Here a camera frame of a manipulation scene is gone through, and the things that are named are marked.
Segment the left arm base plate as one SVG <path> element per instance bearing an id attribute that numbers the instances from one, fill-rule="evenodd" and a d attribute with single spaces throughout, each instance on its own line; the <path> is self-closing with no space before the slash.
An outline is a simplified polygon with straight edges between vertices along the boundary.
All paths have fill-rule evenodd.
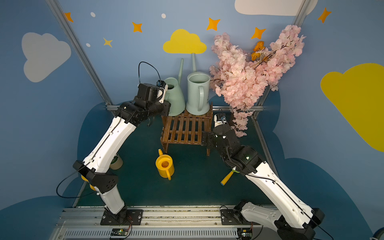
<path id="1" fill-rule="evenodd" d="M 112 214 L 109 210 L 105 210 L 100 222 L 101 226 L 139 226 L 143 217 L 141 209 L 123 208 L 119 213 Z"/>

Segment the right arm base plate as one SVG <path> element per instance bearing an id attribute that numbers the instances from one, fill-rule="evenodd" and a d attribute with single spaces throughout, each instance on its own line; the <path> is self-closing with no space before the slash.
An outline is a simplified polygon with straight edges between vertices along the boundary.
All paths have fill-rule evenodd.
<path id="1" fill-rule="evenodd" d="M 262 225 L 258 223 L 251 223 L 247 221 L 244 217 L 241 217 L 240 213 L 234 212 L 233 209 L 220 208 L 219 210 L 221 215 L 221 223 L 223 226 L 251 226 L 256 225 L 257 227 L 261 227 Z"/>

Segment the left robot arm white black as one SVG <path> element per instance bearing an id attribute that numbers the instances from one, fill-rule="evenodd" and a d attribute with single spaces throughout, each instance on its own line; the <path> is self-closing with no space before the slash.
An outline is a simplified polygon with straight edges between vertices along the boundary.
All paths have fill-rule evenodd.
<path id="1" fill-rule="evenodd" d="M 167 116 L 170 106 L 164 99 L 151 102 L 135 98 L 133 102 L 122 103 L 97 146 L 83 161 L 73 164 L 74 169 L 100 194 L 110 213 L 117 215 L 125 207 L 117 186 L 118 176 L 110 170 L 113 158 L 141 122 L 152 116 Z"/>

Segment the green watering can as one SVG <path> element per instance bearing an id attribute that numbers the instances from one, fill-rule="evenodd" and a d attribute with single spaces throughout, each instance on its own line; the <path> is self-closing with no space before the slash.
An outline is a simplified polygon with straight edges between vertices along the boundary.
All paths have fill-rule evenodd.
<path id="1" fill-rule="evenodd" d="M 168 85 L 165 100 L 170 103 L 169 116 L 180 115 L 186 108 L 186 102 L 181 89 L 181 80 L 183 74 L 184 59 L 181 59 L 178 78 L 167 78 L 165 83 Z"/>

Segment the small yellow watering can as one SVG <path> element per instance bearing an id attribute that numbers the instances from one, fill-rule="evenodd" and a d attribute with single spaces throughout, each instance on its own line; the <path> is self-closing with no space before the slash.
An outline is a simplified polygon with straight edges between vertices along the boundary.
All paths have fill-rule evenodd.
<path id="1" fill-rule="evenodd" d="M 156 159 L 156 168 L 158 169 L 159 175 L 163 178 L 172 179 L 172 175 L 175 172 L 173 159 L 171 156 L 164 154 L 161 149 L 158 150 L 159 157 Z"/>

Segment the large light blue watering can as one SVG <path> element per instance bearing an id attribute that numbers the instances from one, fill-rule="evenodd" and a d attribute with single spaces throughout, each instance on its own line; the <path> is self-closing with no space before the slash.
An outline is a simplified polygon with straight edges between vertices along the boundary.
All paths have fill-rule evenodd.
<path id="1" fill-rule="evenodd" d="M 210 110 L 210 76 L 204 72 L 197 71 L 195 54 L 192 54 L 192 64 L 193 72 L 190 73 L 187 77 L 188 99 L 186 110 L 192 115 L 201 116 Z"/>

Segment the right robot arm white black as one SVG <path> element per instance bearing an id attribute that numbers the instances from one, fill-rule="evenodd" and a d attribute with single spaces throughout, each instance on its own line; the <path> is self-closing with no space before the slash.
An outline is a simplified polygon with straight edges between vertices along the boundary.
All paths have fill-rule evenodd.
<path id="1" fill-rule="evenodd" d="M 255 184 L 276 210 L 241 201 L 233 211 L 235 219 L 269 228 L 282 240 L 313 240 L 325 214 L 301 201 L 273 172 L 267 161 L 252 147 L 242 145 L 225 122 L 203 132 L 202 145 L 219 152 L 225 165 Z"/>

